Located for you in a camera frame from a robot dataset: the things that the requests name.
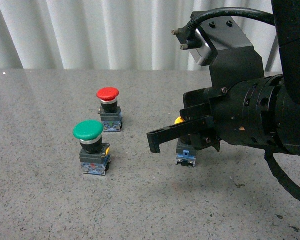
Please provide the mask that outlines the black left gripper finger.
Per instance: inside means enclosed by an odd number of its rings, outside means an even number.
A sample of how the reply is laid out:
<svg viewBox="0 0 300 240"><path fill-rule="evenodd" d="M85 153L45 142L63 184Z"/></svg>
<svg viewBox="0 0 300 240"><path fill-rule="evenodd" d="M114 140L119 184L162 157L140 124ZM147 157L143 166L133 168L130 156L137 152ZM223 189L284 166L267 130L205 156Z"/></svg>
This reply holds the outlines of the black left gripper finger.
<svg viewBox="0 0 300 240"><path fill-rule="evenodd" d="M154 154L161 152L160 145L182 136L199 133L214 128L212 116L204 116L199 119L184 121L147 133L150 151Z"/></svg>

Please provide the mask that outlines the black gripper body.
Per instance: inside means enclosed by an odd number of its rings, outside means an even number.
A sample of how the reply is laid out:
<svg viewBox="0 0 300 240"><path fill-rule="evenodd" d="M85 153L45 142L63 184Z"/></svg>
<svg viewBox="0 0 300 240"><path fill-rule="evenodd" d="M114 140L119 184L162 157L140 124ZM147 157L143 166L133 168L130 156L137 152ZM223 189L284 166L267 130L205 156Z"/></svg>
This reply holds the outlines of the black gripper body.
<svg viewBox="0 0 300 240"><path fill-rule="evenodd" d="M242 81L227 94L202 88L183 95L185 108L200 106L211 116L216 137L231 145L286 152L278 134L276 106L283 75Z"/></svg>

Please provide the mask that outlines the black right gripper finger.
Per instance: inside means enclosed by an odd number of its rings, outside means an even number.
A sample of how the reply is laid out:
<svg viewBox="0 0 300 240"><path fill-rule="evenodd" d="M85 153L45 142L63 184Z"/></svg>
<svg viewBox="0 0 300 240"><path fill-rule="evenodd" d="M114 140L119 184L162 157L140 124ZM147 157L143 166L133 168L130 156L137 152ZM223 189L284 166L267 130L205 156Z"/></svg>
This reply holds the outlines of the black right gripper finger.
<svg viewBox="0 0 300 240"><path fill-rule="evenodd" d="M202 103L180 110L180 116L185 121L198 120L210 115L211 107L209 103Z"/></svg>

